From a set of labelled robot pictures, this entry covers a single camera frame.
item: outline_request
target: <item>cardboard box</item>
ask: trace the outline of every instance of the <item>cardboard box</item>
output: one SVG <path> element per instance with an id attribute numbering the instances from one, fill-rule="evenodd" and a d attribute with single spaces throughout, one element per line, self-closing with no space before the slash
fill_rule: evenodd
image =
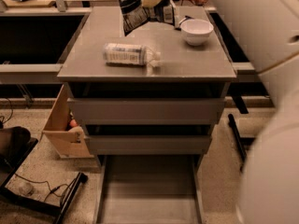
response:
<path id="1" fill-rule="evenodd" d="M 87 149 L 82 128 L 67 131 L 70 110 L 67 105 L 67 89 L 62 86 L 50 112 L 43 134 L 47 136 L 61 158 L 92 158 Z"/>

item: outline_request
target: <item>gray cabinet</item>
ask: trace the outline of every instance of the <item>gray cabinet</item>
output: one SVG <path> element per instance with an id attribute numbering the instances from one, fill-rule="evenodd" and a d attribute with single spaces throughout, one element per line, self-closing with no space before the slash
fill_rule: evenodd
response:
<path id="1" fill-rule="evenodd" d="M 202 7 L 181 17 L 206 19 Z M 196 172 L 235 72 L 213 33 L 191 47 L 180 31 L 147 23 L 121 35 L 117 7 L 94 7 L 58 78 L 101 164 L 96 223 L 205 223 Z M 144 44 L 161 66 L 109 66 L 106 42 Z"/>

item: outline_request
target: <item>drawer front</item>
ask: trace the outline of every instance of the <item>drawer front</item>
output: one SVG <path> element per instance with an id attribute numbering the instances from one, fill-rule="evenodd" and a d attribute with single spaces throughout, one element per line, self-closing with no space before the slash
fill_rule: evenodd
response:
<path id="1" fill-rule="evenodd" d="M 206 154 L 210 136 L 87 136 L 93 155 Z"/>
<path id="2" fill-rule="evenodd" d="M 224 99 L 69 99 L 81 124 L 215 124 Z"/>

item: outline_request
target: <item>label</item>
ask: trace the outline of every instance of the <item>label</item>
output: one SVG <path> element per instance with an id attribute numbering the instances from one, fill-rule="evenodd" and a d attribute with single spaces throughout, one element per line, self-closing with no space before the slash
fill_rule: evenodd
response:
<path id="1" fill-rule="evenodd" d="M 173 22 L 173 11 L 172 6 L 169 5 L 167 7 L 163 7 L 163 13 L 164 13 L 164 22 L 165 23 L 172 23 Z"/>
<path id="2" fill-rule="evenodd" d="M 144 64 L 144 50 L 140 45 L 108 43 L 104 47 L 104 59 L 108 63 Z"/>

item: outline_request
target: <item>black cable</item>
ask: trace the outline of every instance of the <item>black cable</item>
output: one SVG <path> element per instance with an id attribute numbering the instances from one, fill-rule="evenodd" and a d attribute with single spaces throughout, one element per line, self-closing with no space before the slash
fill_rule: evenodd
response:
<path id="1" fill-rule="evenodd" d="M 25 177 L 22 177 L 22 176 L 20 176 L 20 175 L 18 175 L 18 174 L 15 174 L 15 176 L 17 176 L 17 177 L 19 177 L 19 178 L 21 178 L 21 179 L 23 179 L 23 180 L 25 180 L 25 181 L 27 181 L 27 182 L 30 182 L 30 183 L 37 183 L 37 184 L 47 183 L 47 185 L 48 185 L 48 189 L 49 189 L 50 192 L 49 192 L 49 194 L 46 196 L 45 201 L 47 200 L 47 198 L 48 198 L 51 194 L 55 195 L 55 196 L 58 197 L 58 198 L 61 198 L 62 196 L 57 195 L 57 194 L 55 193 L 55 191 L 58 190 L 58 189 L 59 189 L 60 187 L 62 187 L 62 186 L 68 186 L 67 184 L 61 184 L 61 185 L 55 187 L 54 189 L 51 189 L 51 188 L 50 188 L 50 184 L 49 184 L 48 181 L 36 182 L 36 181 L 30 180 L 30 179 L 27 179 L 27 178 L 25 178 Z"/>
<path id="2" fill-rule="evenodd" d="M 54 189 L 52 189 L 52 190 L 48 193 L 48 195 L 46 196 L 44 202 L 49 198 L 49 196 L 50 196 L 51 194 L 55 195 L 55 196 L 58 197 L 58 198 L 61 198 L 62 196 L 55 194 L 55 191 L 58 190 L 60 187 L 63 187 L 63 186 L 67 186 L 67 184 L 62 184 L 62 185 L 59 185 L 59 186 L 55 187 Z"/>

